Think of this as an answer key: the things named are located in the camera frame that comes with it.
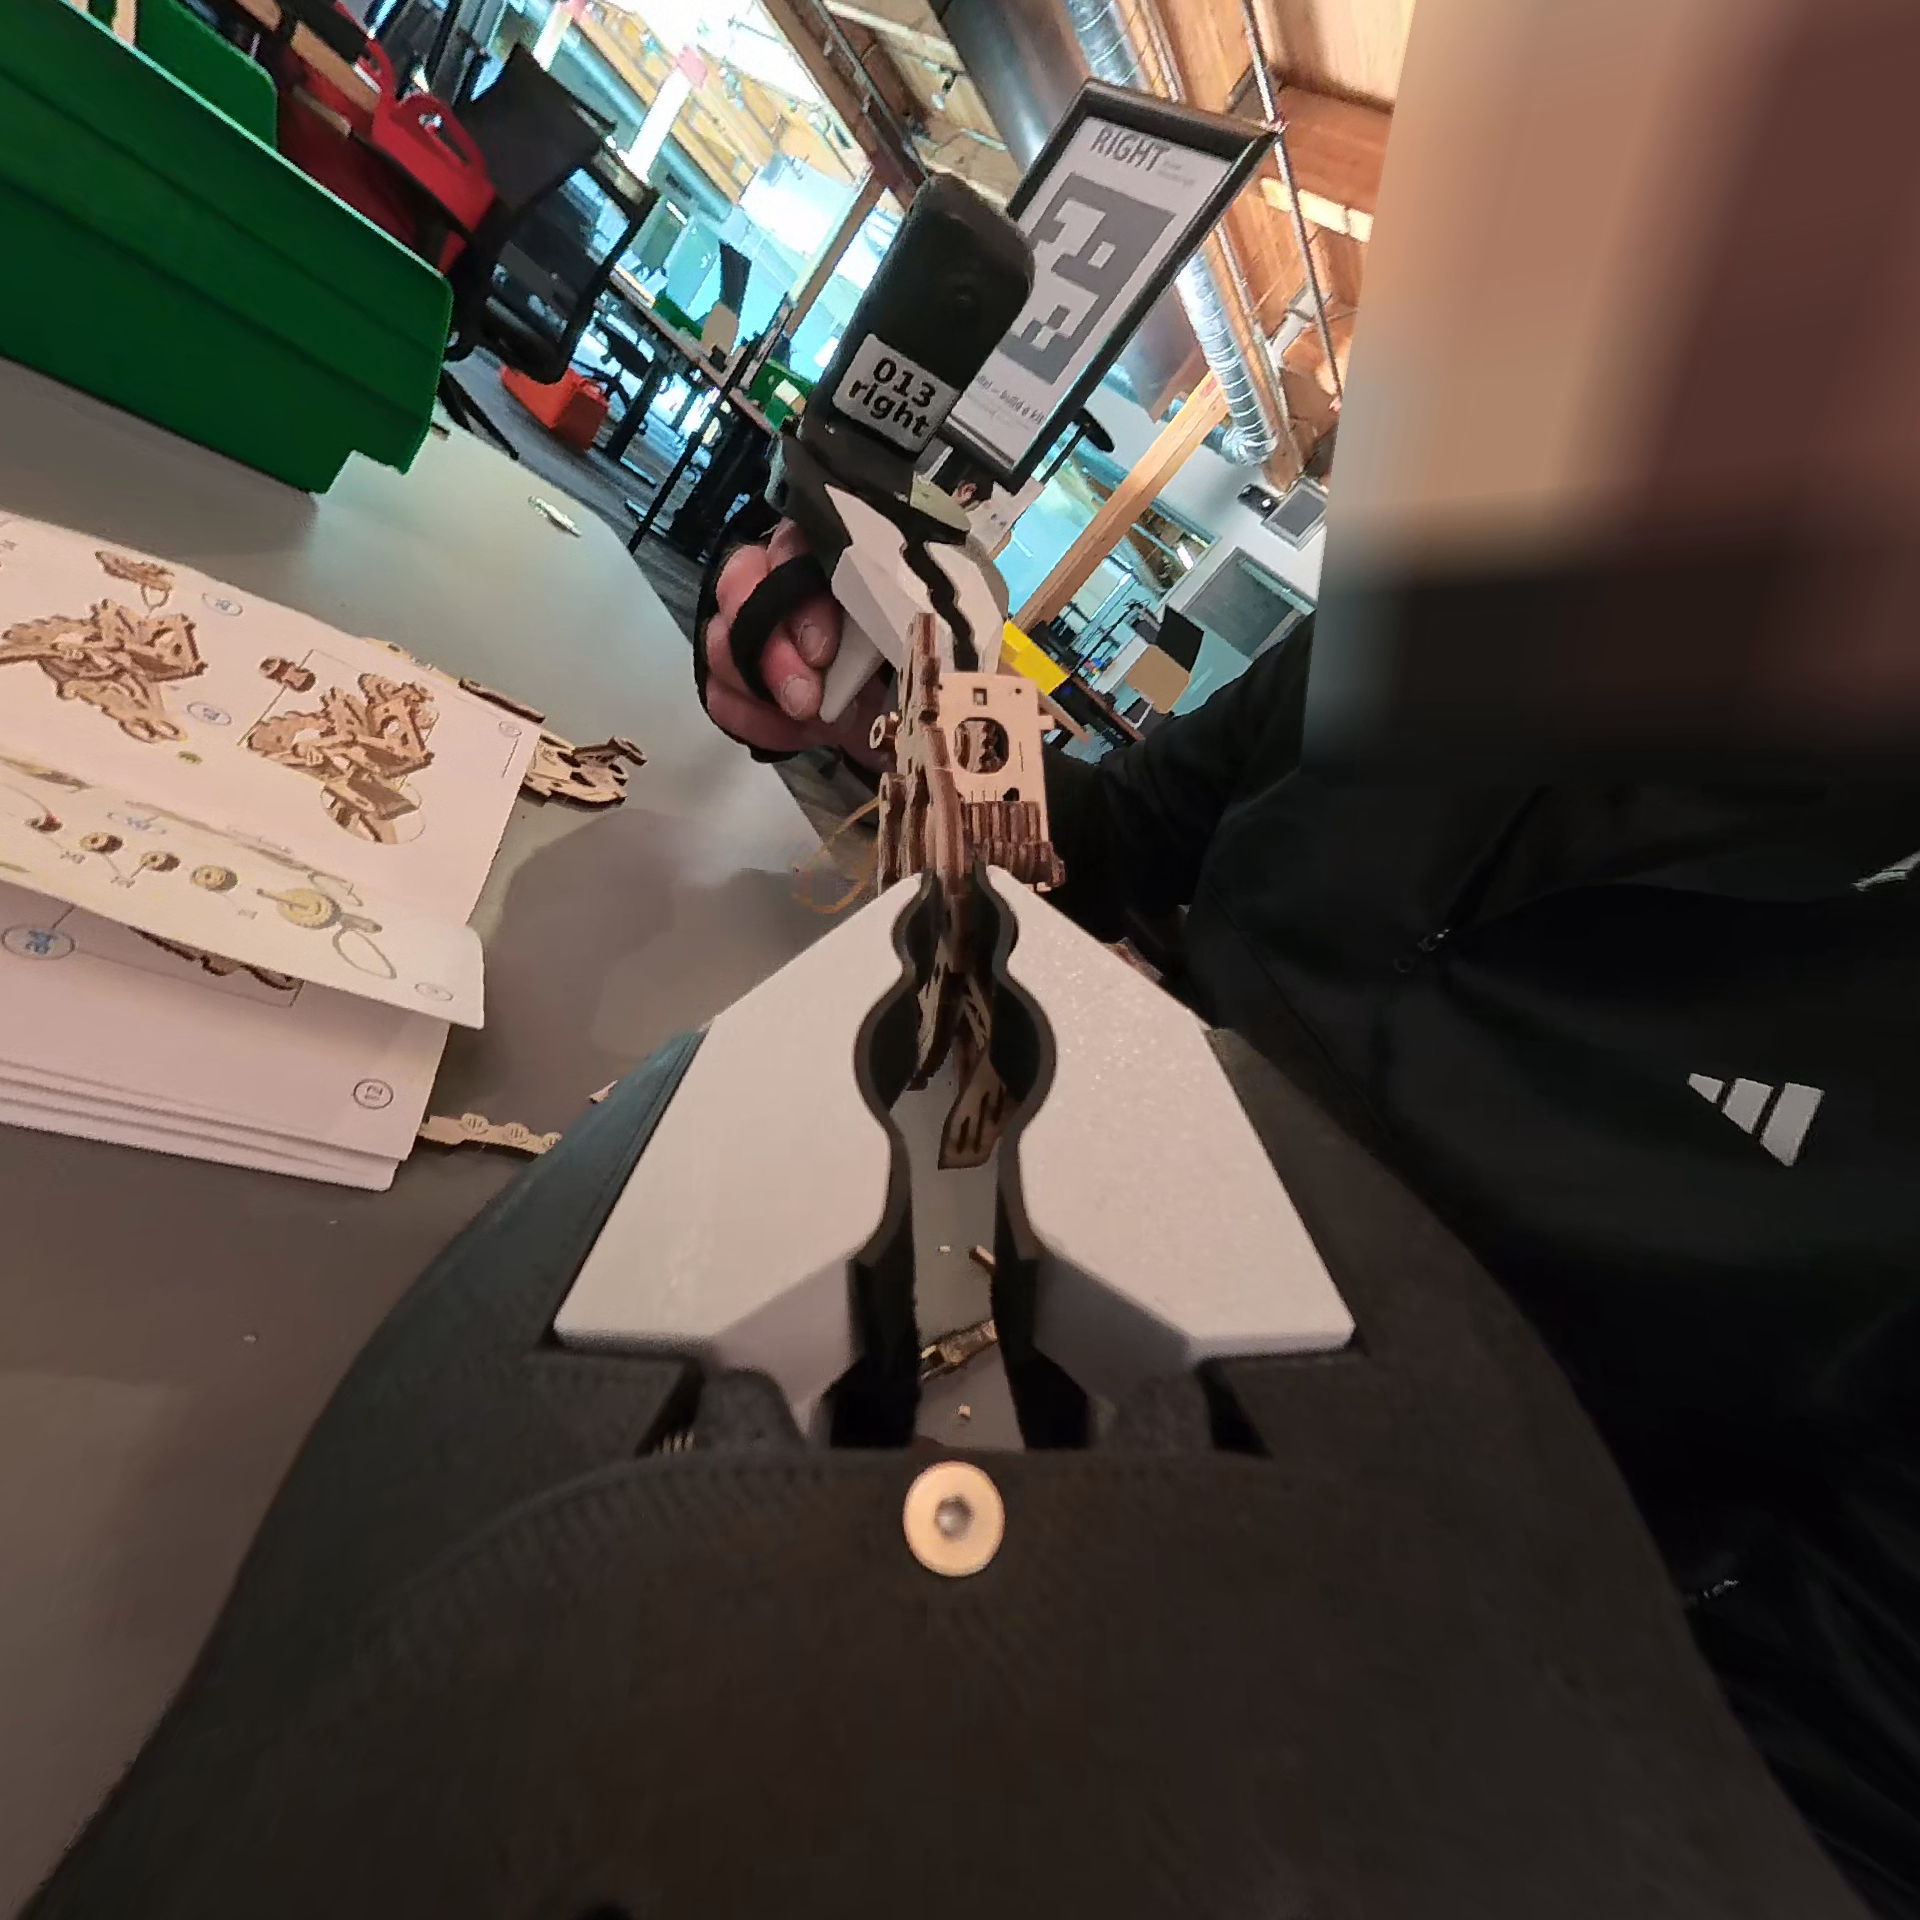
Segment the red tote bag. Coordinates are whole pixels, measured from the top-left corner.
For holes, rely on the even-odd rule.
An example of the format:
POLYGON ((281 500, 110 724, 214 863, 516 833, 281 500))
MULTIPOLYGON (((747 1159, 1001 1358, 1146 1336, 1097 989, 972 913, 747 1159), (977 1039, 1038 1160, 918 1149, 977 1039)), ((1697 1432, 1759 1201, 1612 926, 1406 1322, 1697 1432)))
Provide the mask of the red tote bag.
POLYGON ((497 202, 489 167, 439 96, 404 88, 374 38, 355 73, 372 86, 370 104, 299 54, 274 57, 279 152, 451 273, 497 202))

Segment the long background desk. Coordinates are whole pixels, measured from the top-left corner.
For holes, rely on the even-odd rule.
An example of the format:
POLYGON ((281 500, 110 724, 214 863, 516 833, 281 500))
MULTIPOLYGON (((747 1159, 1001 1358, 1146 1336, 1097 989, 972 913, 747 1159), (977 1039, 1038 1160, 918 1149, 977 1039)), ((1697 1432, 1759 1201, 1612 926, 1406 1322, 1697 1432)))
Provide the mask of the long background desk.
POLYGON ((634 510, 637 519, 626 551, 635 557, 659 537, 699 560, 733 504, 766 489, 783 425, 749 394, 749 368, 758 364, 758 345, 738 352, 705 346, 622 266, 612 266, 606 300, 623 317, 622 325, 612 325, 609 349, 619 354, 634 346, 645 361, 635 375, 637 386, 618 405, 602 445, 612 466, 626 468, 628 450, 645 444, 646 417, 665 383, 679 378, 695 410, 681 429, 676 458, 634 510))

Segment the pile of flat wooden cutouts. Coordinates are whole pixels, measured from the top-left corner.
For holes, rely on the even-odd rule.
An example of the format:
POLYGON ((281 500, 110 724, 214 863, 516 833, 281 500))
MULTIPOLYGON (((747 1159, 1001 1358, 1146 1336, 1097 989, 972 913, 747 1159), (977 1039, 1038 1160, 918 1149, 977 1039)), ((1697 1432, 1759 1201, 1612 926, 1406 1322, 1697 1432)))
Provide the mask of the pile of flat wooden cutouts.
POLYGON ((574 742, 545 726, 519 790, 530 799, 611 808, 628 798, 628 776, 643 766, 643 748, 623 736, 574 742))

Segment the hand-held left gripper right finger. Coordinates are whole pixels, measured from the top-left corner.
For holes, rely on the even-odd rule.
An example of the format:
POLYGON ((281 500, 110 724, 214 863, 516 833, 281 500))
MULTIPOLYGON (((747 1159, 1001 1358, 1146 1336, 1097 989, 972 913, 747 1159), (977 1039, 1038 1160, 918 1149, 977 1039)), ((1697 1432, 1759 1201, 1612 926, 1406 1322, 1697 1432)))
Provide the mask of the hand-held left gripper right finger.
POLYGON ((999 1149, 1033 1342, 1117 1404, 1211 1360, 1341 1353, 1353 1312, 1210 1028, 1001 868, 997 1038, 1031 1070, 999 1149))

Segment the green plastic bin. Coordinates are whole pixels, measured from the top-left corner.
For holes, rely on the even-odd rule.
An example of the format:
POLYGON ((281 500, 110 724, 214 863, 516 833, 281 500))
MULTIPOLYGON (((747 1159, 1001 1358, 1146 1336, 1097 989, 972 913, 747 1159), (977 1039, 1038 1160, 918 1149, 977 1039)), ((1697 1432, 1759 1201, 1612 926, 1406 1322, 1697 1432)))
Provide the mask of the green plastic bin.
POLYGON ((406 471, 445 279, 281 154, 269 73, 183 4, 3 7, 3 352, 295 489, 406 471))

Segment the tan rubber band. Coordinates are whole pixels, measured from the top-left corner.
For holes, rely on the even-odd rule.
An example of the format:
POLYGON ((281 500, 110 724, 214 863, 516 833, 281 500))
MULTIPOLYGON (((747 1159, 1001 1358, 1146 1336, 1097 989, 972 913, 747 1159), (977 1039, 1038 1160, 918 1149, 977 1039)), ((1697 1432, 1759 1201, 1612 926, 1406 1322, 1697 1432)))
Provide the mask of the tan rubber band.
POLYGON ((809 913, 834 919, 875 898, 884 885, 883 799, 834 820, 790 874, 790 895, 809 913))

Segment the orange bag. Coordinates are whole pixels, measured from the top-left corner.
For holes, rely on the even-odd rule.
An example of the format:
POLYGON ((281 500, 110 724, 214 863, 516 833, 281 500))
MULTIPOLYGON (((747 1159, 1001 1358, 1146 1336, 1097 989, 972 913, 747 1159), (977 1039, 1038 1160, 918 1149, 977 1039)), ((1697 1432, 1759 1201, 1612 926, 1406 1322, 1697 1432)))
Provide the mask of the orange bag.
POLYGON ((602 375, 567 368, 561 377, 541 382, 516 368, 500 368, 498 382, 529 416, 570 447, 589 450, 609 422, 615 388, 602 375))

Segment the black office chair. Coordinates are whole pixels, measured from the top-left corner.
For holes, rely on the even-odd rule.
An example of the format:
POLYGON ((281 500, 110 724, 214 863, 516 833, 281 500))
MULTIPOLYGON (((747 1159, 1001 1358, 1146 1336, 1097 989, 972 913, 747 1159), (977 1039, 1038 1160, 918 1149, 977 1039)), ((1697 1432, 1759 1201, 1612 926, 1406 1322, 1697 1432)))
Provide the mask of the black office chair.
POLYGON ((497 197, 449 271, 443 364, 484 349, 556 382, 659 191, 611 145, 611 120, 521 44, 460 116, 497 197))

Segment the instruction booklet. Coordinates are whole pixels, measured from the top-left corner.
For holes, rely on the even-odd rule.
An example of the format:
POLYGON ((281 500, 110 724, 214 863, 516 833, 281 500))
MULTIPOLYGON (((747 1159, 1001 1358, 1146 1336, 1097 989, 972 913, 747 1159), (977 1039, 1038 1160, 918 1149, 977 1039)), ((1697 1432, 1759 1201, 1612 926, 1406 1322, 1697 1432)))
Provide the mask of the instruction booklet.
POLYGON ((539 721, 6 511, 3 737, 5 1122, 386 1190, 539 721))

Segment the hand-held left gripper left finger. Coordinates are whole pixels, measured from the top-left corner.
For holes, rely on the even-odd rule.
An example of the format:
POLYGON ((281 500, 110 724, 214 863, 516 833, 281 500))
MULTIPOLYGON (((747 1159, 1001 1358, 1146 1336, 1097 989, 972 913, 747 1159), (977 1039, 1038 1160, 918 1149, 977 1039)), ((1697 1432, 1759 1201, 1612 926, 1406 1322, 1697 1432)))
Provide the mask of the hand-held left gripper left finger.
POLYGON ((804 1432, 902 1444, 921 1338, 909 1156, 931 881, 708 1022, 572 1288, 570 1351, 775 1381, 804 1432))

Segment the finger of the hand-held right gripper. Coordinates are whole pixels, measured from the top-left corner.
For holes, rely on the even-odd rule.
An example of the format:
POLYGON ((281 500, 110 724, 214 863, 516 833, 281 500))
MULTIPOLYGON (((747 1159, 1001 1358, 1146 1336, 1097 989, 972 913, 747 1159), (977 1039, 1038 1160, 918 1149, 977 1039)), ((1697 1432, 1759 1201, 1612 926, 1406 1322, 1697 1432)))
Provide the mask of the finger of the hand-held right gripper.
POLYGON ((972 543, 917 541, 918 609, 933 622, 942 673, 995 673, 1001 661, 999 573, 972 543))
POLYGON ((834 721, 883 668, 905 665, 905 645, 921 616, 921 578, 908 565, 902 528, 860 495, 828 500, 847 533, 830 575, 843 631, 823 679, 820 718, 834 721))

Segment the wooden model chassis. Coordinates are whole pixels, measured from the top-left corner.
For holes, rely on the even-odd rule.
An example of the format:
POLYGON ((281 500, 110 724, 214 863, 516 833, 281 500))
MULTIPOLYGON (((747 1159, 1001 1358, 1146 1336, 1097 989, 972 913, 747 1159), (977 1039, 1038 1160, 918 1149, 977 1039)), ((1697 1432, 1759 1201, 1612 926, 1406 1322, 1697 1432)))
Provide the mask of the wooden model chassis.
POLYGON ((933 932, 918 960, 918 1060, 924 1088, 954 1070, 942 1167, 978 1167, 991 1156, 1005 1088, 991 1065, 991 937, 973 895, 978 866, 1001 868, 1045 894, 1066 881, 1049 840, 1041 692, 1013 673, 945 673, 942 712, 924 730, 900 730, 898 709, 871 729, 893 762, 879 776, 883 890, 931 880, 933 932))

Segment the person's right hand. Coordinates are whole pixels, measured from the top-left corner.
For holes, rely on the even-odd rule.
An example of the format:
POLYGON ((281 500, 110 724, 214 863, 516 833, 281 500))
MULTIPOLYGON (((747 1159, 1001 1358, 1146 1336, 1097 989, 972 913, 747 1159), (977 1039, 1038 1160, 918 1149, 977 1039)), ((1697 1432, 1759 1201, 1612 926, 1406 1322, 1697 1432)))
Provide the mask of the person's right hand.
POLYGON ((823 719, 826 670, 836 657, 841 607, 797 526, 737 541, 707 568, 692 620, 692 673, 702 709, 733 742, 762 760, 836 741, 823 719), (779 620, 758 648, 738 650, 737 614, 775 578, 779 620))

